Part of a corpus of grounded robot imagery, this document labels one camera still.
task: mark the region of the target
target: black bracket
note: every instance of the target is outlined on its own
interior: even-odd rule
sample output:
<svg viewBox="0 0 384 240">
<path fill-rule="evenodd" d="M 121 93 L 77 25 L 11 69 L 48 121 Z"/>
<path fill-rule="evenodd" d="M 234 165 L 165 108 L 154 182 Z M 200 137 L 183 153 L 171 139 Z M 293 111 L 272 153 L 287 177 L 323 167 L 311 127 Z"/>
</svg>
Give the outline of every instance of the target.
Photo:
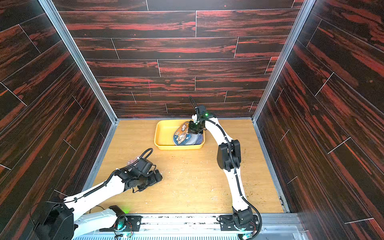
<svg viewBox="0 0 384 240">
<path fill-rule="evenodd" d="M 126 220 L 132 225 L 132 231 L 138 232 L 141 226 L 141 216 L 137 215 L 126 215 Z M 113 228 L 101 228 L 99 231 L 101 232 L 113 232 Z M 131 232 L 131 226 L 128 224 L 127 227 L 121 232 Z"/>
<path fill-rule="evenodd" d="M 235 226 L 233 221 L 233 215 L 220 215 L 219 217 L 220 229 L 222 231 L 239 231 L 239 229 Z M 258 218 L 256 215 L 253 215 L 252 222 L 256 226 L 256 231 L 258 230 Z M 251 223 L 245 227 L 244 231 L 253 231 L 254 227 Z"/>
<path fill-rule="evenodd" d="M 231 143 L 233 160 L 236 165 L 235 167 L 238 168 L 240 167 L 240 163 L 241 163 L 240 143 L 238 140 L 232 140 L 230 143 Z M 218 146 L 217 163 L 221 169 L 225 169 L 228 172 L 231 171 L 232 168 L 234 168 L 234 166 L 232 166 L 231 159 L 229 157 L 227 143 L 222 143 Z"/>
</svg>

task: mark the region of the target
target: dark wood paneling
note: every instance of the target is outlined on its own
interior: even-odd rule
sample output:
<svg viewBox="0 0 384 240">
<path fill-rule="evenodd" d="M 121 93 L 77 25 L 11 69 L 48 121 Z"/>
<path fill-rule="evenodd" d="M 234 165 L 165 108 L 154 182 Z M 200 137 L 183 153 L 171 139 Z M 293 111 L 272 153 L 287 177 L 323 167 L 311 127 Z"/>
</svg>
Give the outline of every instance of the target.
<svg viewBox="0 0 384 240">
<path fill-rule="evenodd" d="M 83 109 L 87 109 L 88 105 L 93 101 L 95 93 L 89 86 L 89 83 L 83 78 L 80 87 L 73 93 L 73 97 L 77 100 Z"/>
<path fill-rule="evenodd" d="M 298 9 L 197 11 L 197 37 L 289 34 Z"/>
<path fill-rule="evenodd" d="M 299 41 L 293 46 L 287 62 L 313 95 L 317 94 L 333 72 Z"/>
<path fill-rule="evenodd" d="M 225 102 L 259 101 L 264 89 L 227 91 Z"/>
<path fill-rule="evenodd" d="M 84 81 L 76 65 L 69 67 L 50 89 L 19 115 L 0 136 L 0 164 L 15 166 L 43 129 Z"/>
<path fill-rule="evenodd" d="M 0 32 L 0 81 L 39 54 L 19 25 Z"/>
<path fill-rule="evenodd" d="M 384 231 L 380 228 L 374 219 L 346 224 L 356 239 L 381 240 L 384 239 Z"/>
<path fill-rule="evenodd" d="M 191 12 L 59 12 L 72 37 L 78 38 L 191 38 Z"/>
<path fill-rule="evenodd" d="M 277 106 L 296 142 L 298 150 L 295 152 L 300 152 L 302 162 L 306 163 L 295 164 L 295 172 L 303 179 L 301 183 L 308 189 L 308 196 L 316 211 L 319 211 L 320 221 L 334 222 L 330 231 L 336 232 L 335 228 L 340 228 L 344 222 L 369 218 L 370 214 L 328 158 L 291 100 L 284 90 L 277 100 Z"/>
<path fill-rule="evenodd" d="M 271 74 L 272 73 L 278 59 L 279 59 L 279 57 L 271 57 L 270 62 L 268 64 L 268 67 L 265 70 L 265 74 Z"/>
<path fill-rule="evenodd" d="M 196 77 L 197 91 L 264 89 L 270 75 Z"/>
<path fill-rule="evenodd" d="M 384 51 L 384 6 L 381 1 L 316 1 L 314 13 Z"/>
<path fill-rule="evenodd" d="M 17 97 L 0 84 L 0 132 L 25 108 L 26 106 Z"/>
<path fill-rule="evenodd" d="M 326 152 L 334 149 L 349 137 L 313 96 L 288 63 L 285 63 L 279 78 L 285 80 L 283 83 L 284 92 L 294 101 L 298 112 L 308 123 Z"/>
<path fill-rule="evenodd" d="M 358 93 L 384 111 L 384 53 L 322 21 L 308 49 Z"/>
<path fill-rule="evenodd" d="M 349 139 L 330 154 L 350 186 L 372 216 L 384 227 L 384 174 L 369 157 Z"/>
<path fill-rule="evenodd" d="M 304 23 L 303 28 L 300 31 L 299 36 L 297 37 L 297 40 L 299 40 L 304 46 L 307 46 L 314 32 L 316 31 L 320 21 L 321 21 L 321 18 L 310 13 L 307 20 Z"/>
<path fill-rule="evenodd" d="M 0 183 L 3 181 L 3 179 L 8 175 L 9 169 L 5 168 L 3 166 L 0 166 Z"/>
<path fill-rule="evenodd" d="M 110 38 L 74 38 L 84 58 L 119 59 Z"/>
<path fill-rule="evenodd" d="M 20 26 L 41 53 L 61 40 L 45 13 L 21 23 Z"/>
<path fill-rule="evenodd" d="M 58 11 L 147 11 L 145 0 L 53 0 Z"/>
<path fill-rule="evenodd" d="M 92 60 L 86 62 L 95 76 L 159 77 L 156 60 Z"/>
<path fill-rule="evenodd" d="M 83 187 L 85 182 L 87 181 L 87 178 L 92 170 L 93 164 L 96 161 L 96 158 L 101 150 L 101 147 L 104 143 L 104 137 L 101 135 L 101 133 L 98 134 L 96 141 L 94 141 L 94 147 L 91 151 L 88 151 L 87 154 L 89 155 L 87 161 L 85 162 L 83 169 L 78 174 L 78 178 L 76 181 L 76 184 L 73 188 L 72 195 L 78 194 L 83 191 Z"/>
<path fill-rule="evenodd" d="M 111 106 L 118 117 L 130 113 L 167 113 L 164 103 L 111 103 Z"/>
<path fill-rule="evenodd" d="M 237 38 L 115 38 L 120 59 L 233 58 Z"/>
<path fill-rule="evenodd" d="M 253 0 L 147 0 L 150 11 L 169 10 L 240 10 L 263 8 L 290 8 L 292 0 L 253 1 Z"/>
<path fill-rule="evenodd" d="M 292 4 L 292 8 L 301 8 L 303 3 L 304 3 L 304 0 L 294 0 Z"/>
<path fill-rule="evenodd" d="M 161 76 L 235 76 L 264 74 L 269 58 L 159 60 Z"/>
<path fill-rule="evenodd" d="M 384 171 L 384 114 L 332 75 L 316 96 L 370 159 Z"/>
<path fill-rule="evenodd" d="M 80 146 L 81 141 L 87 134 L 100 109 L 101 104 L 99 100 L 94 97 L 92 102 L 87 106 L 87 109 L 73 119 L 73 121 L 75 121 L 74 126 L 65 136 L 65 140 L 73 148 L 77 149 Z"/>
<path fill-rule="evenodd" d="M 0 31 L 43 13 L 37 0 L 4 0 L 0 4 Z"/>
<path fill-rule="evenodd" d="M 95 77 L 103 91 L 148 91 L 151 78 Z"/>
<path fill-rule="evenodd" d="M 53 188 L 59 181 L 74 152 L 75 150 L 62 140 L 61 144 L 52 155 L 51 159 L 49 159 L 49 162 L 46 164 L 44 169 L 37 172 L 37 174 L 40 175 L 34 182 L 33 186 L 30 189 L 28 188 L 29 191 L 25 191 L 25 189 L 20 187 L 19 189 L 14 189 L 14 191 L 18 190 L 18 193 L 24 192 L 23 194 L 28 194 L 25 196 L 14 216 L 8 222 L 6 228 L 0 235 L 0 238 L 21 239 L 20 237 L 23 235 L 23 233 L 27 234 L 27 232 L 31 231 L 31 228 L 28 224 L 30 219 L 30 212 L 31 214 L 34 213 L 36 209 L 35 204 L 37 203 L 40 203 L 39 207 L 46 206 L 44 201 L 49 200 L 50 195 L 53 193 Z"/>
<path fill-rule="evenodd" d="M 72 63 L 73 58 L 60 41 L 3 81 L 25 104 L 31 104 Z"/>
<path fill-rule="evenodd" d="M 101 126 L 103 124 L 103 112 L 100 111 L 97 117 L 94 119 L 92 126 L 89 128 L 87 134 L 83 138 L 80 146 L 76 149 L 76 152 L 61 176 L 59 183 L 57 183 L 55 189 L 68 196 L 76 194 L 74 192 L 75 185 L 77 184 L 78 177 L 82 174 L 83 168 L 86 164 L 91 164 L 96 160 L 96 157 L 89 159 L 90 156 L 94 156 L 93 149 L 98 147 L 98 138 L 100 136 Z"/>
<path fill-rule="evenodd" d="M 74 124 L 72 119 L 81 111 L 76 101 L 73 98 L 70 99 L 0 184 L 1 230 L 4 229 L 27 195 L 26 189 L 30 189 L 34 185 L 49 160 L 55 155 L 57 148 Z M 50 168 L 56 164 L 55 160 L 57 159 L 53 160 Z"/>
<path fill-rule="evenodd" d="M 193 77 L 161 77 L 149 78 L 149 88 L 153 91 L 193 91 L 195 78 Z"/>
<path fill-rule="evenodd" d="M 235 58 L 279 56 L 286 39 L 286 35 L 239 37 Z"/>
<path fill-rule="evenodd" d="M 249 112 L 252 102 L 244 103 L 199 103 L 204 105 L 211 113 L 246 113 Z M 188 103 L 167 104 L 168 113 L 189 113 L 193 114 L 195 109 Z"/>
<path fill-rule="evenodd" d="M 185 92 L 117 92 L 105 91 L 107 99 L 121 103 L 189 103 L 188 97 L 192 96 L 197 103 L 222 103 L 225 91 L 185 91 Z"/>
</svg>

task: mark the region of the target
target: yellow tray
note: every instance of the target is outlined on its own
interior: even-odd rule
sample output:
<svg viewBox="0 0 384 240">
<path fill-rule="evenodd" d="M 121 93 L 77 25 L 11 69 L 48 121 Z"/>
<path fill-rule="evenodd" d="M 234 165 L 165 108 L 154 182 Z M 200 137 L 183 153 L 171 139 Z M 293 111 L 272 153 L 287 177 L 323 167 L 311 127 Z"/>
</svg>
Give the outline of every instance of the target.
<svg viewBox="0 0 384 240">
<path fill-rule="evenodd" d="M 155 131 L 155 145 L 160 150 L 186 150 L 200 149 L 205 143 L 205 134 L 203 133 L 203 142 L 199 145 L 177 146 L 173 143 L 173 134 L 185 122 L 192 119 L 162 120 L 157 123 Z"/>
</svg>

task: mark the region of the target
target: wooden floor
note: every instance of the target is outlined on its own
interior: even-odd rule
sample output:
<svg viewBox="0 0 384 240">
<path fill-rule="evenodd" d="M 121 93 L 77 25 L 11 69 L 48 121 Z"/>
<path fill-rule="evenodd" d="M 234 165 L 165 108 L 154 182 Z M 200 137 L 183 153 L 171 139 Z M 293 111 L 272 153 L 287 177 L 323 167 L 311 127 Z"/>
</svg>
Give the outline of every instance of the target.
<svg viewBox="0 0 384 240">
<path fill-rule="evenodd" d="M 162 151 L 154 145 L 157 122 L 121 121 L 93 185 L 105 181 L 113 170 L 126 166 L 149 147 L 154 151 L 148 159 L 157 165 L 163 180 L 143 192 L 123 192 L 101 206 L 118 205 L 130 213 L 231 213 L 232 197 L 225 174 L 217 165 L 217 144 L 212 135 L 205 132 L 205 144 L 198 150 Z M 240 141 L 248 201 L 261 213 L 283 212 L 251 120 L 220 120 L 220 124 Z"/>
</svg>

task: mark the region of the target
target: black cable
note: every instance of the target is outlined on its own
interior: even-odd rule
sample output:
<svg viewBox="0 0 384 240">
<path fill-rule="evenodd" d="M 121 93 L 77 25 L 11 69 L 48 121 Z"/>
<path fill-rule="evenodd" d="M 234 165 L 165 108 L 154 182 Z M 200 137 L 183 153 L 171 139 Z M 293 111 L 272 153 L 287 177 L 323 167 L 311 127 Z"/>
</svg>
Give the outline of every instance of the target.
<svg viewBox="0 0 384 240">
<path fill-rule="evenodd" d="M 147 156 L 145 156 L 145 159 L 147 159 L 147 157 L 149 157 L 149 155 L 152 154 L 153 152 L 153 148 L 148 148 L 147 150 L 145 150 L 141 155 L 140 155 L 140 158 L 142 158 L 144 156 L 145 153 L 147 153 L 148 151 L 151 151 L 150 153 L 148 153 Z"/>
</svg>

